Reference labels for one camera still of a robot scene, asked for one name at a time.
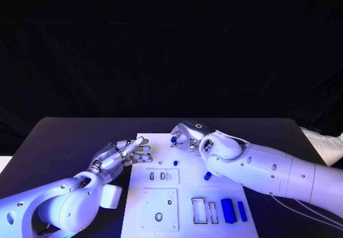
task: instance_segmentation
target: slot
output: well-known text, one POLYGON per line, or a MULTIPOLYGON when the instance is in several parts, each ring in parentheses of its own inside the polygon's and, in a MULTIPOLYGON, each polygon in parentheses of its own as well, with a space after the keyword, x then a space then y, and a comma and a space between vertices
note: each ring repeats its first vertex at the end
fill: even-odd
POLYGON ((219 224, 216 215, 216 204, 213 202, 209 202, 209 213, 211 213, 211 223, 219 224))
POLYGON ((192 198, 193 204, 193 222, 195 224, 208 224, 206 210, 205 210, 205 199, 192 198))

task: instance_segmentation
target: white fabric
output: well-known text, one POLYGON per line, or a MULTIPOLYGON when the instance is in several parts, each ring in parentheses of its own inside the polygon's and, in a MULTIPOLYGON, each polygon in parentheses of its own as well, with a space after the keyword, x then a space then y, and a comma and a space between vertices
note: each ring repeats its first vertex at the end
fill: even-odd
POLYGON ((332 166, 343 157, 343 134, 339 137, 321 135, 317 132, 300 128, 316 148, 327 166, 332 166))

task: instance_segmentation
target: blue rectangular block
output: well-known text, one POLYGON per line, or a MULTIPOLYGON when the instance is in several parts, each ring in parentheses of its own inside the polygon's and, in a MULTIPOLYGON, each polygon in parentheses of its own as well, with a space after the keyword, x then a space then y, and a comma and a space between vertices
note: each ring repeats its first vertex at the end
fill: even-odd
POLYGON ((236 219, 232 200, 228 198, 228 199, 222 199, 221 202, 222 202, 222 208, 223 208, 225 222, 234 224, 235 222, 238 222, 238 219, 236 219))
POLYGON ((239 209, 239 213, 241 213, 241 217, 242 217, 242 221, 247 222, 247 214, 245 214, 245 207, 244 207, 244 203, 238 202, 238 209, 239 209))

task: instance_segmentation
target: blue cylinder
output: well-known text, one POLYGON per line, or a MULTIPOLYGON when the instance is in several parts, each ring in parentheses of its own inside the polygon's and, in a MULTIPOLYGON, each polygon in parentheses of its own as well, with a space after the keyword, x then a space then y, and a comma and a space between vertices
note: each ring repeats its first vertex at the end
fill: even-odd
POLYGON ((245 207, 244 207, 244 203, 242 202, 238 202, 238 209, 239 209, 242 221, 247 222, 248 219, 247 219, 245 207))
POLYGON ((203 176, 205 180, 209 180, 211 176, 212 176, 212 174, 211 174, 211 172, 208 172, 206 175, 203 176))
POLYGON ((238 222, 238 218, 235 214, 232 200, 228 198, 228 199, 222 199, 221 202, 222 202, 222 208, 223 208, 225 222, 234 224, 235 222, 238 222))

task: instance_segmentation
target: white robotic arm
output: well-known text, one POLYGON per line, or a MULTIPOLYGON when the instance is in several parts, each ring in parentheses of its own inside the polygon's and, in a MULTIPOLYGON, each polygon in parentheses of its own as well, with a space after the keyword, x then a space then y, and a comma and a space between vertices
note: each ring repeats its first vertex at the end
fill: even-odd
POLYGON ((149 140, 108 143, 85 172, 0 200, 0 237, 72 237, 91 224, 100 206, 117 208, 121 187, 108 185, 123 167, 151 162, 149 140), (38 231, 33 220, 48 224, 38 231))
POLYGON ((219 131, 209 133, 196 121, 182 122, 172 134, 172 146, 199 151, 213 175, 226 176, 257 192, 306 201, 343 217, 343 170, 310 163, 219 131), (187 141, 176 143, 182 134, 187 141))

